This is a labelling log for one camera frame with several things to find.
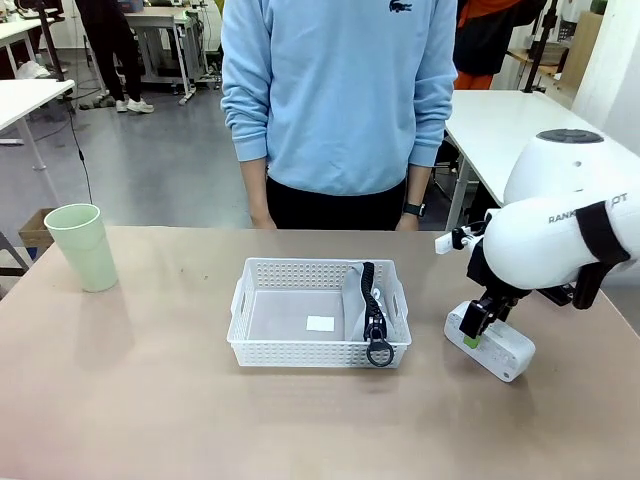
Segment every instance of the black circular cap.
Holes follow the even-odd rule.
[[[589,143],[602,143],[604,138],[595,132],[588,132],[587,130],[549,130],[539,133],[538,138],[554,143],[574,143],[574,144],[589,144]]]

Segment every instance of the basket handle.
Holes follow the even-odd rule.
[[[235,315],[238,301],[240,300],[240,294],[242,293],[242,278],[239,278],[236,282],[236,289],[233,292],[233,300],[231,300],[231,315]]]
[[[404,295],[404,287],[400,280],[396,280],[396,301],[402,316],[407,319],[409,317],[409,307],[407,306],[407,297]]]

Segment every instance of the white sneaker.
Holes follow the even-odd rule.
[[[133,100],[129,99],[127,109],[136,113],[153,113],[154,110],[153,105],[149,105],[142,98],[139,102],[134,102]]]

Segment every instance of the black trousers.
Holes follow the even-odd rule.
[[[115,54],[124,69],[127,92],[132,100],[139,102],[142,85],[138,67],[138,45],[127,20],[124,17],[104,19],[103,23],[88,24],[84,29],[95,53],[102,79],[113,98],[124,100],[122,86],[113,63]]]
[[[403,181],[382,193],[334,197],[296,190],[267,178],[267,202],[279,229],[395,230],[406,188]]]

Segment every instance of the light blue sweatshirt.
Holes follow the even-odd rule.
[[[457,0],[227,0],[222,108],[238,160],[329,195],[433,166],[451,114]]]

